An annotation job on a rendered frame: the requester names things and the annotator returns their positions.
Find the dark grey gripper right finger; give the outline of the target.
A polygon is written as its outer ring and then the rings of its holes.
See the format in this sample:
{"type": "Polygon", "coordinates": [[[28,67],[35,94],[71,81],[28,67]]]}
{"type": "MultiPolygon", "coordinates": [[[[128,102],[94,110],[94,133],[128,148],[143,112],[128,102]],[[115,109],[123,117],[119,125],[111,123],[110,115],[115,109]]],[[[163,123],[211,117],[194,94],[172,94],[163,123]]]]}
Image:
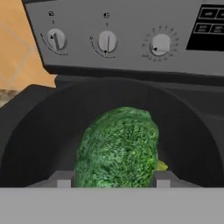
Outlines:
{"type": "Polygon", "coordinates": [[[196,188],[197,185],[178,178],[172,171],[157,171],[154,175],[156,188],[196,188]]]}

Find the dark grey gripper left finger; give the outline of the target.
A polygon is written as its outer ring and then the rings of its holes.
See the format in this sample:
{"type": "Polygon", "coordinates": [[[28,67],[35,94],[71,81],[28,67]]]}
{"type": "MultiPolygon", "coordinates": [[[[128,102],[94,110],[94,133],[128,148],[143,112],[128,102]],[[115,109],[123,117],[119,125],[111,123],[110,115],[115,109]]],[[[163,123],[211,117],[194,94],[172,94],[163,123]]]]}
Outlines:
{"type": "Polygon", "coordinates": [[[71,188],[74,182],[74,171],[56,171],[49,179],[31,185],[32,188],[71,188]]]}

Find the silver stove knob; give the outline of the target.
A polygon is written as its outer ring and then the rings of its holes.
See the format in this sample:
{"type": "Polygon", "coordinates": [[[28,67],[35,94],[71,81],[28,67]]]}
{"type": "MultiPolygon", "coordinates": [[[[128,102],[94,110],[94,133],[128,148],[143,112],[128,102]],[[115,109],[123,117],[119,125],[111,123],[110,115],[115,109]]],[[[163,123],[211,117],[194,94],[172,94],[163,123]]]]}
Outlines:
{"type": "Polygon", "coordinates": [[[102,31],[99,34],[98,46],[103,53],[112,53],[116,45],[117,37],[112,31],[102,31]]]}
{"type": "Polygon", "coordinates": [[[155,56],[163,56],[171,50],[172,40],[167,34],[159,33],[150,42],[150,51],[155,56]]]}
{"type": "Polygon", "coordinates": [[[57,28],[53,28],[47,33],[47,41],[54,51],[61,51],[67,47],[65,33],[57,28]]]}

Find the green broccoli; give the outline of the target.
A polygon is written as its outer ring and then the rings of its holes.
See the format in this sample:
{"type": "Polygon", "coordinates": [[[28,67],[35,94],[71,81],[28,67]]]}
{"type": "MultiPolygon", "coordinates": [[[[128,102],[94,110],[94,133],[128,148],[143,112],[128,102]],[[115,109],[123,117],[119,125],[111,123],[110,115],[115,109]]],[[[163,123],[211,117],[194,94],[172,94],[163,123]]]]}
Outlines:
{"type": "Polygon", "coordinates": [[[120,107],[99,115],[77,150],[81,188],[144,188],[168,164],[159,159],[159,128],[147,110],[120,107]]]}

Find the grey stove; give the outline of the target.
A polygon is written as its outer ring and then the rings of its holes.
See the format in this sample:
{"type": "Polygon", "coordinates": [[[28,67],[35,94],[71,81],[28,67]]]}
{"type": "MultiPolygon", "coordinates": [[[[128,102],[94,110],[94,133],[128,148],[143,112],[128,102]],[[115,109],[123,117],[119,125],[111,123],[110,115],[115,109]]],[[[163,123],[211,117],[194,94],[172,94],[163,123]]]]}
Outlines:
{"type": "Polygon", "coordinates": [[[21,0],[43,68],[67,78],[128,76],[171,90],[199,109],[224,152],[224,0],[21,0]],[[66,35],[54,51],[47,33],[66,35]],[[104,53],[99,34],[112,31],[116,49],[104,53]],[[151,40],[171,38],[155,56],[151,40]]]}

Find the dark grey pot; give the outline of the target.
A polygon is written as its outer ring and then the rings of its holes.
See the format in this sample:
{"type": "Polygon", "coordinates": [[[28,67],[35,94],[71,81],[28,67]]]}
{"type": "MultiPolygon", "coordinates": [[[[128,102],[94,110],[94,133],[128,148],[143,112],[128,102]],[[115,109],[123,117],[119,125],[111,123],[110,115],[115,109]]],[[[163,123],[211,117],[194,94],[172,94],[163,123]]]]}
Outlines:
{"type": "Polygon", "coordinates": [[[27,92],[0,110],[0,187],[27,187],[56,171],[74,171],[86,128],[120,107],[150,112],[159,128],[159,159],[179,179],[224,186],[224,160],[198,112],[164,90],[134,80],[89,80],[50,93],[16,117],[27,92]]]}

